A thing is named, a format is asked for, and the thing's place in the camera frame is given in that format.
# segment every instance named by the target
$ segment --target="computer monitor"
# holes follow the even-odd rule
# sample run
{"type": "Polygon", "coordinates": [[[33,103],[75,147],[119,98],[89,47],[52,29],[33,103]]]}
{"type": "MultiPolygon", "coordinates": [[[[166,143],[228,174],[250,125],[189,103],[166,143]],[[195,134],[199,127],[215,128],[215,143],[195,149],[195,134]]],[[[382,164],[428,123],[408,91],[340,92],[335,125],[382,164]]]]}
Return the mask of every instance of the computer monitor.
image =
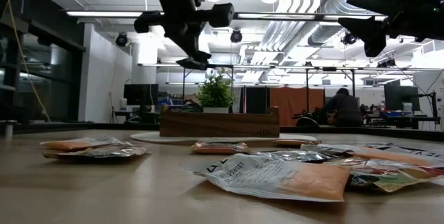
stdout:
{"type": "Polygon", "coordinates": [[[412,103],[413,111],[420,111],[418,88],[410,86],[385,85],[387,110],[403,110],[402,103],[412,103]]]}
{"type": "Polygon", "coordinates": [[[125,85],[128,105],[157,105],[159,85],[125,85]]]}

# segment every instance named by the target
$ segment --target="potted plant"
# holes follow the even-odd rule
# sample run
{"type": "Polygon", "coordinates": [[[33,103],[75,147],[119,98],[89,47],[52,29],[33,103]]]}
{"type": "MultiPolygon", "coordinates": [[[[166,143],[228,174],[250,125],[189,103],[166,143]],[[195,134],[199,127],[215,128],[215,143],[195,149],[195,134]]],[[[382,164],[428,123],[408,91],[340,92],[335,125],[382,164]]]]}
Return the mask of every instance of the potted plant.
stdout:
{"type": "Polygon", "coordinates": [[[232,80],[224,80],[222,74],[210,77],[199,87],[197,97],[205,113],[228,113],[233,103],[232,80]]]}

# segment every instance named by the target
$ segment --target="orange snack bag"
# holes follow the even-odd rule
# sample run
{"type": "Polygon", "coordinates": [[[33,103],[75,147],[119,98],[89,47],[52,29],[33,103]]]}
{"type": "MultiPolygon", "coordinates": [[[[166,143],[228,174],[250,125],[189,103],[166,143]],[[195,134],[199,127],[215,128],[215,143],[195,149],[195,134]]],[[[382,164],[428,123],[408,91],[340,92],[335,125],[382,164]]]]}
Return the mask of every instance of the orange snack bag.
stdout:
{"type": "Polygon", "coordinates": [[[206,142],[197,141],[192,147],[193,153],[233,155],[236,153],[248,153],[250,149],[245,143],[206,142]]]}
{"type": "Polygon", "coordinates": [[[114,137],[84,137],[80,139],[73,139],[67,141],[47,141],[40,143],[48,148],[63,150],[63,151],[75,151],[85,150],[87,148],[94,148],[109,144],[120,144],[121,142],[114,137]]]}

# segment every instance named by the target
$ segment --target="desk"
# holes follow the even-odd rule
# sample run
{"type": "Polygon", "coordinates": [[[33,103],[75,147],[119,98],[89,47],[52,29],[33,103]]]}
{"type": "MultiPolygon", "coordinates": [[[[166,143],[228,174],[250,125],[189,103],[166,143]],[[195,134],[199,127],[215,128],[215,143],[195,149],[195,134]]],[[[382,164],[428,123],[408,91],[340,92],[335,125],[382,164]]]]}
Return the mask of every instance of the desk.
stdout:
{"type": "Polygon", "coordinates": [[[401,128],[411,127],[414,130],[419,129],[420,121],[436,121],[433,117],[386,117],[384,119],[387,121],[387,125],[401,128]]]}
{"type": "MultiPolygon", "coordinates": [[[[127,164],[70,164],[42,157],[41,141],[106,134],[124,141],[144,131],[78,130],[15,135],[0,146],[0,219],[10,223],[442,223],[444,182],[392,194],[347,191],[345,203],[264,200],[225,192],[182,172],[181,162],[217,160],[191,155],[189,146],[152,146],[152,155],[127,164]]],[[[365,135],[313,135],[325,144],[393,142],[442,148],[432,141],[365,135]]],[[[257,147],[255,150],[270,149],[257,147]]]]}
{"type": "Polygon", "coordinates": [[[130,117],[132,112],[122,112],[122,111],[118,111],[114,113],[116,115],[116,117],[125,117],[125,121],[127,121],[130,117]]]}

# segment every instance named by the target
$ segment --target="wooden box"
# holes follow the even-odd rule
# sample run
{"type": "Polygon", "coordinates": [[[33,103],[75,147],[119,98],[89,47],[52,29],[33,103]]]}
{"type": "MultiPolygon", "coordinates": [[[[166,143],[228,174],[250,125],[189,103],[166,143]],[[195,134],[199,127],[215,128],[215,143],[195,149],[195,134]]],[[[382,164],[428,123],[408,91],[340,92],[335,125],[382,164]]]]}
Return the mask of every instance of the wooden box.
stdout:
{"type": "Polygon", "coordinates": [[[279,110],[269,114],[168,112],[160,115],[161,137],[279,137],[279,110]]]}

